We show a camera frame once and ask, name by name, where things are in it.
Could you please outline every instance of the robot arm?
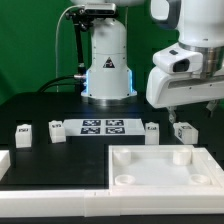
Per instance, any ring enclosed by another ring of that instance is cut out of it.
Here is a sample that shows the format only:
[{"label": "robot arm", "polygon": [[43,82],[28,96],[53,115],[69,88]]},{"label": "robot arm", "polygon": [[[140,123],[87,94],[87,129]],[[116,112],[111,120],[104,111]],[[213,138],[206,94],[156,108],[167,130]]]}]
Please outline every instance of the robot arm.
[{"label": "robot arm", "polygon": [[158,25],[180,33],[178,43],[153,56],[146,93],[153,107],[224,98],[223,8],[223,0],[151,1]]}]

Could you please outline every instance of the green backdrop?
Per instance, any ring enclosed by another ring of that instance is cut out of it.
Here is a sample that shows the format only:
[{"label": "green backdrop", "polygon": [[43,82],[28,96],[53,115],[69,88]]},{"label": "green backdrop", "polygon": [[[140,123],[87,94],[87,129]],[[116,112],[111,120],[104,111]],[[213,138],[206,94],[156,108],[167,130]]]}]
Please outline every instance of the green backdrop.
[{"label": "green backdrop", "polygon": [[[150,19],[149,4],[129,8],[128,66],[134,87],[144,91],[152,55],[177,41],[176,31],[165,31]],[[70,0],[0,0],[0,103],[21,92],[35,92],[55,78],[55,33]],[[125,9],[118,20],[124,22]],[[83,33],[85,62],[91,64],[89,33]],[[59,39],[60,76],[76,73],[75,38],[71,21],[63,20]],[[73,91],[73,88],[61,91]]]}]

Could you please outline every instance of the robotic manipulator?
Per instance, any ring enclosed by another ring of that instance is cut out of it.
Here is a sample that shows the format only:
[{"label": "robotic manipulator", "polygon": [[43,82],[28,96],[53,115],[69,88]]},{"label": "robotic manipulator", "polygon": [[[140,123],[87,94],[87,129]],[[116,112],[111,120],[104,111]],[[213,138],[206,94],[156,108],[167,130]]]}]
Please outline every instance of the robotic manipulator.
[{"label": "robotic manipulator", "polygon": [[[115,18],[117,6],[132,6],[144,0],[71,0],[83,5],[67,18],[76,32],[79,73],[85,77],[83,101],[102,105],[119,105],[133,101],[132,71],[127,66],[126,29]],[[85,71],[80,31],[91,31],[92,65]]]},{"label": "robotic manipulator", "polygon": [[146,98],[155,108],[224,98],[224,0],[152,0],[151,15],[179,42],[156,53]]}]

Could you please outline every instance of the black table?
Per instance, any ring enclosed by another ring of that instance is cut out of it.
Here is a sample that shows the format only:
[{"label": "black table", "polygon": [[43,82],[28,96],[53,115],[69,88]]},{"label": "black table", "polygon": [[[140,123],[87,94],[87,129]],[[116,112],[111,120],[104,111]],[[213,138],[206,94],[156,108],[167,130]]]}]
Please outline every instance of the black table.
[{"label": "black table", "polygon": [[[178,120],[199,130],[196,147],[205,147],[224,168],[224,109],[212,118],[205,103],[180,106]],[[0,107],[0,150],[9,149],[11,167],[0,190],[107,189],[108,145],[144,145],[144,136],[73,136],[52,144],[48,122],[65,119],[141,118],[160,125],[160,144],[182,144],[175,136],[166,109],[154,109],[139,94],[136,103],[99,107],[81,102],[75,93],[23,93]],[[32,148],[16,149],[19,124],[32,124]],[[160,215],[0,219],[1,223],[223,223],[224,215]]]}]

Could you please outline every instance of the white block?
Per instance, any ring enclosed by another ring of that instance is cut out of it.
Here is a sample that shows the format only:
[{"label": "white block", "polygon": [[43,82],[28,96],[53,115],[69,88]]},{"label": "white block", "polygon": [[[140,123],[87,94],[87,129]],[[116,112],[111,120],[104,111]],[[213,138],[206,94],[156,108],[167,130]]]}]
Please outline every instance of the white block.
[{"label": "white block", "polygon": [[66,142],[65,128],[61,121],[49,122],[49,132],[52,143]]},{"label": "white block", "polygon": [[10,165],[11,163],[10,163],[9,151],[8,150],[0,151],[0,180],[9,169]]},{"label": "white block", "polygon": [[187,122],[174,123],[174,134],[185,145],[198,143],[198,130]]},{"label": "white block", "polygon": [[159,124],[153,122],[145,124],[145,144],[159,145]]},{"label": "white block", "polygon": [[15,138],[16,138],[16,148],[31,147],[32,145],[31,125],[24,124],[17,126]]}]

